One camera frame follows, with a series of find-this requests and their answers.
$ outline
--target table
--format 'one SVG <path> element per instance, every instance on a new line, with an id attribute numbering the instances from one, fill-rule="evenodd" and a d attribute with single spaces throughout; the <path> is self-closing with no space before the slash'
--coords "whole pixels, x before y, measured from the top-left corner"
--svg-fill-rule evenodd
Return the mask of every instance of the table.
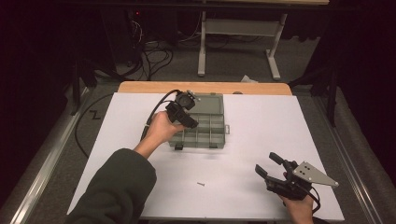
<path id="1" fill-rule="evenodd" d="M 275 3 L 285 5 L 328 5 L 329 0 L 221 0 L 220 2 L 239 2 L 239 3 Z M 271 36 L 274 39 L 271 49 L 265 51 L 265 56 L 270 65 L 271 74 L 274 80 L 280 80 L 280 74 L 277 69 L 274 58 L 277 44 L 282 35 L 288 14 L 282 13 L 279 21 L 240 21 L 240 20 L 220 20 L 207 19 L 206 12 L 202 12 L 201 23 L 201 47 L 198 59 L 198 76 L 205 75 L 205 37 L 206 34 L 218 35 L 257 35 Z"/>
<path id="2" fill-rule="evenodd" d="M 268 150 L 274 150 L 285 159 L 307 159 L 319 170 L 324 171 L 324 168 L 296 97 L 290 95 L 286 84 L 281 83 L 122 83 L 106 112 L 69 212 L 106 158 L 116 148 L 133 148 L 137 144 L 141 133 L 138 127 L 144 126 L 147 115 L 163 94 L 173 89 L 224 93 L 224 117 L 225 122 L 231 124 L 231 133 L 226 137 L 223 149 L 183 148 L 174 151 L 166 143 L 160 145 L 149 158 L 157 170 L 158 180 L 148 197 L 142 218 L 287 219 L 282 203 L 274 193 L 265 190 L 263 179 L 255 174 L 255 164 L 281 178 L 283 167 L 268 159 Z M 235 91 L 244 94 L 232 94 Z M 318 216 L 343 220 L 332 189 L 315 187 L 323 209 L 319 210 Z"/>

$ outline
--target dark green sleeve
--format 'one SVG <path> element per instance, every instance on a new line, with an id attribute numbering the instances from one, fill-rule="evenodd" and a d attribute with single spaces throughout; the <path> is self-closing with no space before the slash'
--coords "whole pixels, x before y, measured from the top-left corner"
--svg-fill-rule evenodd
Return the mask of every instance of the dark green sleeve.
<path id="1" fill-rule="evenodd" d="M 65 223 L 136 223 L 156 180 L 147 159 L 120 149 L 96 172 Z"/>

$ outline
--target plastic box compartment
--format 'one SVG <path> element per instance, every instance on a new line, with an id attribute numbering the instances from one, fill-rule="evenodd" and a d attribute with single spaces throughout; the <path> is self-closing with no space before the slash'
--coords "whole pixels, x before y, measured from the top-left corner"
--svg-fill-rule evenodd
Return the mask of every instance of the plastic box compartment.
<path id="1" fill-rule="evenodd" d="M 189 111 L 198 126 L 176 133 L 169 145 L 176 150 L 183 147 L 224 148 L 225 124 L 222 94 L 196 94 L 201 99 Z"/>

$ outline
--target gray carpet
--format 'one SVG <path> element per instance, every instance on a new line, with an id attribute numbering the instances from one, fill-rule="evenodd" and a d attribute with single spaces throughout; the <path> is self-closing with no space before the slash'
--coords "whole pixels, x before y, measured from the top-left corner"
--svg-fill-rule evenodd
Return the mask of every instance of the gray carpet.
<path id="1" fill-rule="evenodd" d="M 174 52 L 173 61 L 155 74 L 152 80 L 239 82 L 243 75 L 248 75 L 251 79 L 259 82 L 273 82 L 263 54 L 263 46 L 269 46 L 270 44 L 269 39 L 261 39 L 255 42 L 232 41 L 222 49 L 208 49 L 205 77 L 196 75 L 199 47 L 178 45 L 172 48 Z M 294 80 L 304 72 L 316 44 L 317 41 L 300 43 L 296 39 L 281 41 L 276 53 L 276 61 L 282 76 L 282 82 Z M 209 45 L 216 47 L 221 46 L 222 43 L 212 41 L 209 42 Z M 163 54 L 157 52 L 149 57 L 152 62 L 159 61 Z M 129 77 L 138 79 L 141 74 L 141 71 L 139 71 Z M 119 83 L 117 82 L 102 78 L 98 78 L 98 80 L 99 85 L 92 90 L 87 105 L 118 89 Z M 318 101 L 322 99 L 311 97 L 308 90 L 306 86 L 298 87 L 293 90 L 293 94 L 298 96 L 304 117 L 318 148 L 318 153 L 326 167 L 326 172 L 340 183 L 340 187 L 335 189 L 334 193 L 346 218 L 343 223 L 370 223 L 356 197 L 355 189 L 350 185 L 350 179 L 346 175 L 340 155 L 335 150 L 337 145 L 332 137 L 332 132 L 318 106 Z M 99 119 L 93 119 L 93 112 L 87 111 L 78 125 L 79 142 L 88 154 L 99 132 L 110 99 L 111 97 L 107 97 L 90 108 L 91 111 L 96 111 L 96 118 Z M 375 208 L 378 210 L 383 223 L 393 223 L 396 218 L 395 188 L 361 134 L 359 125 L 350 114 L 341 92 L 337 96 L 335 115 L 336 131 L 340 133 L 349 155 L 353 156 L 353 164 L 372 196 Z M 21 179 L 21 183 L 16 187 L 13 195 L 10 196 L 6 206 L 2 208 L 0 223 L 9 223 L 12 219 L 21 199 L 30 187 L 29 183 L 33 181 L 48 152 L 48 149 L 43 147 L 37 153 L 30 168 Z M 66 210 L 72 200 L 73 192 L 78 185 L 86 161 L 87 159 L 78 149 L 74 135 L 71 135 L 46 189 L 29 217 L 29 223 L 64 222 Z"/>

